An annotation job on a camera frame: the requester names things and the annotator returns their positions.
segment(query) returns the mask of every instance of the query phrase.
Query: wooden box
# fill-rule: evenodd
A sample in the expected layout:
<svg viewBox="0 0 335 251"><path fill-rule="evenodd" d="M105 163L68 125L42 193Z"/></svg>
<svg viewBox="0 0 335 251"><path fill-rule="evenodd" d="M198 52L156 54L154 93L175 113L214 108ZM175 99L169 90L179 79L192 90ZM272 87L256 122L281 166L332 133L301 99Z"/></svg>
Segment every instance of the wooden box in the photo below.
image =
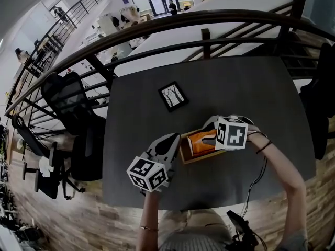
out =
<svg viewBox="0 0 335 251"><path fill-rule="evenodd" d="M190 164L190 163L197 162L197 161L200 161L200 160L218 155L220 153L226 152L225 150L213 151L212 153L208 153L208 154L205 154L205 155L202 155L202 156L192 157L191 150L189 149L189 143L188 143L188 140L187 140L187 136L192 135L192 134L194 134L194 133L196 133L200 130L201 129L198 129L198 130L195 130L195 131L192 131L192 132L185 133L185 134L181 135L182 141L181 141L181 145L179 147L179 152L180 152L180 155L182 157L182 161L183 161L184 164Z"/></svg>

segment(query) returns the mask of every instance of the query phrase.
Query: white cube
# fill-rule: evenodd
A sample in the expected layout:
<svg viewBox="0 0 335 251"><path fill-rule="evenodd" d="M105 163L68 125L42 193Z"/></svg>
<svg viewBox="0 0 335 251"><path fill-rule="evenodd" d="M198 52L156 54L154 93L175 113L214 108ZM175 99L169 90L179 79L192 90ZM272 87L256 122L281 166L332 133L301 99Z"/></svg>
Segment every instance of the white cube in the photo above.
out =
<svg viewBox="0 0 335 251"><path fill-rule="evenodd" d="M227 151L244 149L247 131L247 123L237 118L219 116L215 149Z"/></svg>
<svg viewBox="0 0 335 251"><path fill-rule="evenodd" d="M168 179L165 165L136 156L127 169L131 182L149 192L156 190Z"/></svg>

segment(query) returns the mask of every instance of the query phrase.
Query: picture frame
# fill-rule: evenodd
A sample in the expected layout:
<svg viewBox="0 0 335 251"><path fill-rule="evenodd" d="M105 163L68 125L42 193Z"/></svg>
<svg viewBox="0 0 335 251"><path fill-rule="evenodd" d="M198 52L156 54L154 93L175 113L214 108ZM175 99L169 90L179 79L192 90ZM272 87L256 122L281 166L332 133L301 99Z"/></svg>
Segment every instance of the picture frame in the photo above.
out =
<svg viewBox="0 0 335 251"><path fill-rule="evenodd" d="M172 112L188 103L187 97L176 81L163 86L158 90L158 92L169 112Z"/></svg>

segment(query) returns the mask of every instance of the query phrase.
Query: beige pants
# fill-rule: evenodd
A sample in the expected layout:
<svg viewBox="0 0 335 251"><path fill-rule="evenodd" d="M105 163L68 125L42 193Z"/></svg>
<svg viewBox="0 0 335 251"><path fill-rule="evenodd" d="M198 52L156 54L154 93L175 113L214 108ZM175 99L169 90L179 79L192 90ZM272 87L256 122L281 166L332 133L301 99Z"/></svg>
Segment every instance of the beige pants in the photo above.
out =
<svg viewBox="0 0 335 251"><path fill-rule="evenodd" d="M211 236L218 241L231 240L229 229L212 209L168 211L158 224L158 247L173 233L194 233Z"/></svg>

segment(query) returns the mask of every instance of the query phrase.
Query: standing person in black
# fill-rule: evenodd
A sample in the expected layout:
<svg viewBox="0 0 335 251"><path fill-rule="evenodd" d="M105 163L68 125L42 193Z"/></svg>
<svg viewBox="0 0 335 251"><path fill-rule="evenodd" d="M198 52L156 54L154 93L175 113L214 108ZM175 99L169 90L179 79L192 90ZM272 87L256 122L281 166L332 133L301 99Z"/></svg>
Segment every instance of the standing person in black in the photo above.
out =
<svg viewBox="0 0 335 251"><path fill-rule="evenodd" d="M169 3L170 3L169 9L171 11L171 14L172 15L177 15L177 6L173 3L172 0L169 0Z"/></svg>

